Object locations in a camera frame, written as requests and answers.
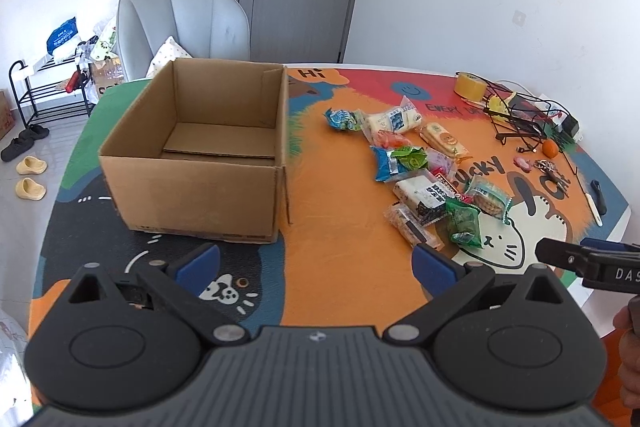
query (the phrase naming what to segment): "blue gripper pad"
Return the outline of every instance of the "blue gripper pad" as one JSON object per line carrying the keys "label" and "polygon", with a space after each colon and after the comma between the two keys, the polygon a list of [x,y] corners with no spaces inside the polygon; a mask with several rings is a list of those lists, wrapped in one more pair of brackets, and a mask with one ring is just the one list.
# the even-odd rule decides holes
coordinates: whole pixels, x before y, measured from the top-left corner
{"label": "blue gripper pad", "polygon": [[202,251],[194,251],[193,258],[175,271],[175,282],[199,297],[211,281],[216,279],[220,269],[220,248],[209,244],[197,250]]}
{"label": "blue gripper pad", "polygon": [[428,245],[414,247],[411,254],[411,268],[414,277],[433,298],[452,287],[465,272],[464,267],[444,258]]}

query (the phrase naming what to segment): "yellow slipper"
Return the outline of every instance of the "yellow slipper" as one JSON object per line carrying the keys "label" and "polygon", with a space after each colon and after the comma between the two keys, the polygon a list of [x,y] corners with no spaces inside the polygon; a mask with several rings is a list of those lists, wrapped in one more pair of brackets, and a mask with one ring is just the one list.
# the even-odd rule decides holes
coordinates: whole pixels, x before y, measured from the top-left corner
{"label": "yellow slipper", "polygon": [[18,174],[42,174],[47,170],[47,162],[38,160],[36,156],[25,156],[18,165],[15,166]]}
{"label": "yellow slipper", "polygon": [[41,200],[47,189],[31,178],[23,178],[15,185],[15,194],[23,200]]}

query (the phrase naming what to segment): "human hand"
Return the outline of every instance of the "human hand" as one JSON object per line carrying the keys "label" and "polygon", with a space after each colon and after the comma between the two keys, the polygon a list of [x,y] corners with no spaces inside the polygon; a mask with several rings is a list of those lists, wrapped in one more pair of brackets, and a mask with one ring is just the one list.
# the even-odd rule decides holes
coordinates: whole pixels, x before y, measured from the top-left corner
{"label": "human hand", "polygon": [[627,330],[618,345],[622,360],[618,370],[622,382],[620,400],[622,405],[629,409],[640,409],[640,339],[631,329],[633,324],[626,306],[613,317],[613,327],[617,330]]}

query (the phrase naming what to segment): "cartoon cat print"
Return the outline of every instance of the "cartoon cat print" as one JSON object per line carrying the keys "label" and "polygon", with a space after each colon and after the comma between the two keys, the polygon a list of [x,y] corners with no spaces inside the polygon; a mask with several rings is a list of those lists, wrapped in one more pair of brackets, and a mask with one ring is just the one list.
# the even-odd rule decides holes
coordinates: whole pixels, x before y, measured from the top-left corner
{"label": "cartoon cat print", "polygon": [[[204,301],[218,301],[221,304],[232,305],[238,303],[240,300],[240,294],[233,285],[233,276],[230,273],[221,275],[214,281],[211,281],[209,285],[199,295],[200,299]],[[244,307],[253,308],[255,303],[248,299],[256,298],[257,293],[247,293],[244,295],[242,302],[236,306],[236,311],[241,315],[246,315]]]}
{"label": "cartoon cat print", "polygon": [[482,261],[496,273],[524,273],[536,263],[536,244],[542,237],[570,241],[572,232],[564,216],[544,194],[533,189],[526,178],[514,172],[508,179],[515,194],[509,223],[480,214],[482,248],[460,247],[453,257],[457,263]]}

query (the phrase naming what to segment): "black shoe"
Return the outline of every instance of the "black shoe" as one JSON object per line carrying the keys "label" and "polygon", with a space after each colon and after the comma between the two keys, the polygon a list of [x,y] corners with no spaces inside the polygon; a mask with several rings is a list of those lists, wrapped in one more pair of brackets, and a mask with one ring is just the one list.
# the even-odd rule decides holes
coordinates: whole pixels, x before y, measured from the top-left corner
{"label": "black shoe", "polygon": [[37,123],[28,126],[27,129],[20,131],[20,134],[18,134],[20,138],[31,138],[32,140],[42,140],[47,136],[49,136],[49,129]]}
{"label": "black shoe", "polygon": [[11,143],[7,147],[2,149],[2,152],[0,152],[0,158],[3,162],[10,162],[20,156],[20,154],[26,153],[31,147],[33,147],[33,143],[33,138],[21,138],[18,136],[11,140]]}

